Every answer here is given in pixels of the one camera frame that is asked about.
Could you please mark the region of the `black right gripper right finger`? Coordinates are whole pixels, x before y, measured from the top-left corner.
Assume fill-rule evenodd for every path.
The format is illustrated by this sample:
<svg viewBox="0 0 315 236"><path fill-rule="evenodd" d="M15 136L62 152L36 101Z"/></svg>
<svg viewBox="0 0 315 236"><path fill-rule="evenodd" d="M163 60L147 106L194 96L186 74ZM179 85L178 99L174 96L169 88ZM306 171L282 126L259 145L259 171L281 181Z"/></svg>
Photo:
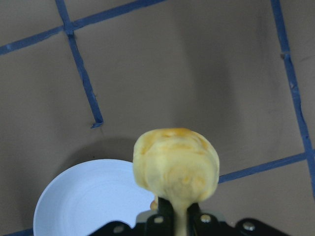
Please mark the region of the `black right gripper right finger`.
<svg viewBox="0 0 315 236"><path fill-rule="evenodd" d="M200 207L198 203L194 203L188 207L187 211L187 235L196 236L197 234L197 216L200 213Z"/></svg>

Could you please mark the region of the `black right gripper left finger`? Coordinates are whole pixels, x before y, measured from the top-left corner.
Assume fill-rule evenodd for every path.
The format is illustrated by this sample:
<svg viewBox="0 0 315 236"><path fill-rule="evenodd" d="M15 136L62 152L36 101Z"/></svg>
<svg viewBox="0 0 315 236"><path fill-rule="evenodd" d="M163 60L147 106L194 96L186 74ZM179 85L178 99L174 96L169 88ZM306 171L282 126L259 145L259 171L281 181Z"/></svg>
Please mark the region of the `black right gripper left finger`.
<svg viewBox="0 0 315 236"><path fill-rule="evenodd" d="M159 231L163 236L175 235L175 212L172 204L161 197L158 197L158 217L161 222L157 223Z"/></svg>

